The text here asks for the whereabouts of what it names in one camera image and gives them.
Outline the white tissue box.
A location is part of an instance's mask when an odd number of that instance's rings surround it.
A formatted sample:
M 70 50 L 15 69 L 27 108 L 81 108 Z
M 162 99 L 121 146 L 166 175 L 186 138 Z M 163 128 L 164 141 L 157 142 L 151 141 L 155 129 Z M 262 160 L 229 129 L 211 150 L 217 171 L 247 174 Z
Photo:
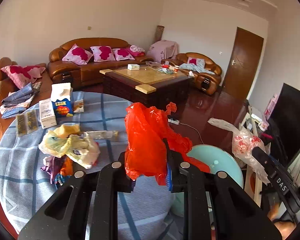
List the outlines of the white tissue box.
M 139 64 L 128 64 L 127 65 L 127 69 L 130 70 L 130 71 L 139 70 L 140 69 L 140 65 Z

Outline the white tv stand shelf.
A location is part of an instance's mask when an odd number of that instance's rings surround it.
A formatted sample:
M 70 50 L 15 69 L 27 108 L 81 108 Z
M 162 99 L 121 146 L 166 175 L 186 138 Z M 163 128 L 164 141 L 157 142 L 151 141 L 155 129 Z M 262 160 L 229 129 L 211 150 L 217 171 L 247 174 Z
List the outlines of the white tv stand shelf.
M 260 207 L 262 200 L 262 186 L 270 183 L 265 168 L 258 160 L 258 153 L 266 153 L 263 142 L 258 137 L 256 120 L 253 117 L 253 109 L 247 105 L 247 112 L 239 124 L 239 131 L 243 141 L 247 144 L 242 161 L 247 165 L 244 190 Z

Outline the yellow white plastic bag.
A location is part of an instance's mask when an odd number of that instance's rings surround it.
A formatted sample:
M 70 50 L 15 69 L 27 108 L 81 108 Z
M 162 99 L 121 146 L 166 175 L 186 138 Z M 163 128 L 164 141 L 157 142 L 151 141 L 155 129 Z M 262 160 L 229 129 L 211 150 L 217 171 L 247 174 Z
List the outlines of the yellow white plastic bag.
M 94 166 L 101 153 L 98 143 L 87 132 L 82 132 L 79 124 L 48 130 L 38 148 L 57 158 L 66 155 L 85 169 Z

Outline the dark wood coffee table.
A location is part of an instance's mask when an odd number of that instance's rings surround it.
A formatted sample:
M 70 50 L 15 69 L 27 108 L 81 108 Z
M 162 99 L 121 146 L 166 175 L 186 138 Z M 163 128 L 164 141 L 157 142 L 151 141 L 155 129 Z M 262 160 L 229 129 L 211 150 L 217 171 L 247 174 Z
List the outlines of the dark wood coffee table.
M 100 73 L 104 93 L 159 109 L 165 109 L 170 102 L 186 101 L 193 80 L 180 71 L 165 74 L 148 66 L 141 66 L 139 70 L 105 69 Z

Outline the clear gold long wrapper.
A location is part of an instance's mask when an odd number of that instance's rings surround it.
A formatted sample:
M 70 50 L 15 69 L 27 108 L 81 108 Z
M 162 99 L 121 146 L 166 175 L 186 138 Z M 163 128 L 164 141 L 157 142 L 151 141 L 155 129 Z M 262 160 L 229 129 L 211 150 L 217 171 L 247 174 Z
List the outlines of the clear gold long wrapper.
M 86 131 L 83 135 L 89 136 L 94 140 L 116 139 L 119 135 L 118 131 Z

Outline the red plastic bag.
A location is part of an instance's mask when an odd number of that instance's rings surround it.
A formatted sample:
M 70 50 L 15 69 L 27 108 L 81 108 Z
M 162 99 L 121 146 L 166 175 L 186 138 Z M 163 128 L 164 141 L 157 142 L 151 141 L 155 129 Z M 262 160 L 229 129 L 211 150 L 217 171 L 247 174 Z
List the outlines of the red plastic bag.
M 166 106 L 165 111 L 154 106 L 147 108 L 139 102 L 126 108 L 128 146 L 125 152 L 125 170 L 130 179 L 136 180 L 144 175 L 154 177 L 160 186 L 166 184 L 167 150 L 164 139 L 167 140 L 169 149 L 179 152 L 184 161 L 202 172 L 210 172 L 205 163 L 187 155 L 192 150 L 192 141 L 170 128 L 168 116 L 176 110 L 177 106 L 172 102 Z

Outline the folded pink blanket on sofa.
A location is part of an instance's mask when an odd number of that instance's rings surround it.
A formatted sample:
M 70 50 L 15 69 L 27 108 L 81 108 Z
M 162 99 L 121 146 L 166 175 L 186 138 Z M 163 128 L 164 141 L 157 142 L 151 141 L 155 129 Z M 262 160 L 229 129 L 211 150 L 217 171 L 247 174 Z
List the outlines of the folded pink blanket on sofa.
M 141 57 L 145 56 L 145 50 L 139 46 L 136 45 L 129 45 L 125 48 L 133 57 Z

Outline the brown wooden door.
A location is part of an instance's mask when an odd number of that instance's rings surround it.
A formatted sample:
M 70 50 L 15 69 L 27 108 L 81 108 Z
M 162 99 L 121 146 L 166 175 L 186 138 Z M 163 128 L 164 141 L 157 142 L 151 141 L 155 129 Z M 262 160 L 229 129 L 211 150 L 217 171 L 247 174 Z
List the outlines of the brown wooden door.
M 237 28 L 232 54 L 223 81 L 223 92 L 244 101 L 251 89 L 260 61 L 264 39 Z

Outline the blue white LOOK carton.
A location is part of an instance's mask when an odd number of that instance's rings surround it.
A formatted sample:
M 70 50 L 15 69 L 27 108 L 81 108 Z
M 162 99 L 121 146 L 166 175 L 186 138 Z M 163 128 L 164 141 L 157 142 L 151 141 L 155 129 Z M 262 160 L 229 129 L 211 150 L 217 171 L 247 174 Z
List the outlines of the blue white LOOK carton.
M 73 116 L 73 110 L 71 105 L 71 83 L 55 83 L 52 84 L 50 100 L 52 102 L 55 116 L 70 117 Z

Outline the pink cushion on sofa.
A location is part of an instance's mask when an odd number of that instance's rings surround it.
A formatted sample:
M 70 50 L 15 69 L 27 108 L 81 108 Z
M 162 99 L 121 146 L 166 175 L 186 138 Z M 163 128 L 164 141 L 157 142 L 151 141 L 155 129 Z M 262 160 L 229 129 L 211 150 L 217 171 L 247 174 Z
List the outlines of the pink cushion on sofa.
M 90 49 L 93 52 L 94 62 L 115 61 L 115 56 L 110 46 L 93 46 Z
M 76 65 L 86 65 L 93 57 L 93 54 L 77 44 L 74 44 L 67 54 L 62 58 L 62 61 L 72 62 Z
M 116 61 L 135 60 L 131 53 L 125 48 L 115 48 L 113 49 L 113 54 Z

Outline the translucent pink plastic bag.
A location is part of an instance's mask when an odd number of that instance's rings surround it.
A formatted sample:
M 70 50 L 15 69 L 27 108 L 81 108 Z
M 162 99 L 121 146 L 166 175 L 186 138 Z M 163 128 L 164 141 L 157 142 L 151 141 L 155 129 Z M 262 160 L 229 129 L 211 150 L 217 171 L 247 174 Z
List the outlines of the translucent pink plastic bag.
M 259 147 L 263 152 L 266 151 L 264 143 L 259 137 L 245 128 L 239 130 L 233 124 L 221 119 L 210 118 L 207 122 L 212 126 L 232 132 L 232 153 L 234 156 L 250 166 L 263 183 L 266 185 L 270 183 L 264 167 L 252 155 L 252 150 L 255 147 Z

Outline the dark gold sachet pack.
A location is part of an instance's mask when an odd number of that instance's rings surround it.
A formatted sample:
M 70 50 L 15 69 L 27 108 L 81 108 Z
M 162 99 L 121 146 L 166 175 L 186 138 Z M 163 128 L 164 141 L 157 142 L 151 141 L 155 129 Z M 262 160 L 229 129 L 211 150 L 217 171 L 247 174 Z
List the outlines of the dark gold sachet pack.
M 36 110 L 30 110 L 23 114 L 17 114 L 16 120 L 16 135 L 21 137 L 36 131 L 38 126 Z

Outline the small brown white snack packet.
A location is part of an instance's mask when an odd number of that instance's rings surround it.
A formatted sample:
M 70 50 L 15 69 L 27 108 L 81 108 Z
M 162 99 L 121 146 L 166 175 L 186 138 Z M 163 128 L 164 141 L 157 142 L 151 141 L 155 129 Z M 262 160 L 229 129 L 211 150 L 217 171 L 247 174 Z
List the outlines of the small brown white snack packet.
M 73 112 L 74 113 L 83 113 L 84 112 L 84 100 L 83 99 L 79 99 L 74 102 Z

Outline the purple orange wrapper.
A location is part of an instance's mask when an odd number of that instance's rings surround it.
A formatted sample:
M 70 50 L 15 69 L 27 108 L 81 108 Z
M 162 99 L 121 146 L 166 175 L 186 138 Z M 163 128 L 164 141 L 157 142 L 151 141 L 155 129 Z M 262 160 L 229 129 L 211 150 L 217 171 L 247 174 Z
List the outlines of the purple orange wrapper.
M 61 158 L 48 156 L 43 159 L 42 171 L 50 175 L 50 183 L 62 186 L 73 174 L 73 161 L 66 155 Z

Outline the white power strip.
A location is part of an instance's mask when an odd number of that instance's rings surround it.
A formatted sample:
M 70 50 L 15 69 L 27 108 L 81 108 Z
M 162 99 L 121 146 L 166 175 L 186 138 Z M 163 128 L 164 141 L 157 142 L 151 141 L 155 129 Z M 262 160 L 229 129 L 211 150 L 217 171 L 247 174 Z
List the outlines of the white power strip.
M 175 119 L 168 119 L 169 123 L 175 124 L 175 125 L 179 125 L 179 120 L 175 120 Z

